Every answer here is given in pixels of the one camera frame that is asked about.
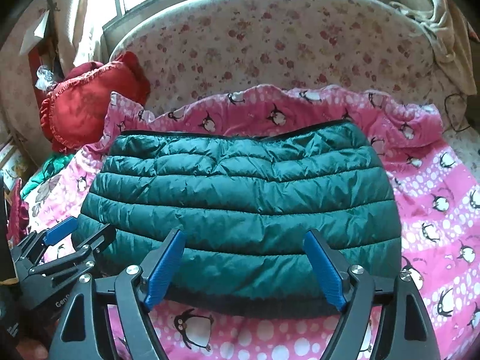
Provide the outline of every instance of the quilted down jacket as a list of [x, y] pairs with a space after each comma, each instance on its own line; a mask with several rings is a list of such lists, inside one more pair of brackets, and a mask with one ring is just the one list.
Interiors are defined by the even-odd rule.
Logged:
[[83, 203], [73, 243], [111, 223], [100, 266], [117, 274], [187, 236], [167, 298], [226, 314], [333, 314], [302, 250], [317, 228], [373, 275], [400, 270], [400, 220], [381, 161], [347, 121], [268, 138], [128, 131]]

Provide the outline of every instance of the floral blanket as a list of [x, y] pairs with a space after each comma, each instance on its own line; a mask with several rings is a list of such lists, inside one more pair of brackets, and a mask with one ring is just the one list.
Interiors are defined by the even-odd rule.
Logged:
[[[394, 188], [403, 225], [403, 270], [419, 288], [442, 358], [459, 359], [479, 333], [480, 187], [442, 140], [433, 105], [400, 105], [378, 91], [355, 93], [337, 86], [282, 91], [260, 85], [210, 96], [156, 117], [112, 93], [102, 139], [84, 146], [61, 173], [32, 223], [33, 230], [78, 216], [110, 144], [123, 130], [187, 131], [221, 135], [277, 135], [334, 119], [351, 119], [380, 155]], [[71, 252], [69, 240], [47, 252]], [[114, 307], [110, 309], [119, 353], [128, 357]], [[370, 357], [380, 310], [375, 309], [358, 358]], [[318, 359], [338, 318], [255, 320], [164, 301], [150, 314], [171, 359]], [[179, 319], [190, 320], [179, 329]]]

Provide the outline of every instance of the metal screw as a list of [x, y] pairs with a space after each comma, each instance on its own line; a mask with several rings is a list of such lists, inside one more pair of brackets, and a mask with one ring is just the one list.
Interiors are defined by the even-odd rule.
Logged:
[[130, 265], [127, 267], [127, 273], [129, 275], [136, 275], [140, 271], [140, 267], [138, 265]]
[[351, 270], [354, 274], [356, 275], [361, 275], [363, 272], [365, 272], [365, 269], [361, 265], [352, 265]]
[[90, 274], [83, 274], [82, 276], [80, 276], [80, 278], [78, 279], [78, 281], [79, 281], [80, 283], [88, 283], [91, 278], [92, 278], [92, 276], [91, 276]]
[[408, 272], [400, 272], [400, 279], [402, 279], [403, 281], [410, 281], [412, 280], [412, 276], [410, 276], [410, 274]]

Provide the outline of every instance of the red cloth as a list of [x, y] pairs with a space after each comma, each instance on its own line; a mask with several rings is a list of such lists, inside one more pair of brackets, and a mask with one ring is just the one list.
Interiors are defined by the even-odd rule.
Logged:
[[27, 236], [28, 203], [23, 201], [20, 196], [22, 190], [22, 180], [18, 179], [11, 192], [11, 209], [8, 221], [7, 240], [10, 247], [18, 245], [21, 240]]
[[112, 92], [145, 105], [150, 82], [134, 53], [127, 51], [116, 61], [66, 80], [48, 93], [40, 109], [40, 124], [52, 150], [69, 154], [98, 142]]

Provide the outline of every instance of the beige curtain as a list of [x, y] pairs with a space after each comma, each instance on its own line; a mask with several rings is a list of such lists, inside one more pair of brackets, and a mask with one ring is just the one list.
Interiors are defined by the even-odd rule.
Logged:
[[64, 74], [89, 61], [108, 62], [103, 40], [102, 0], [49, 0]]

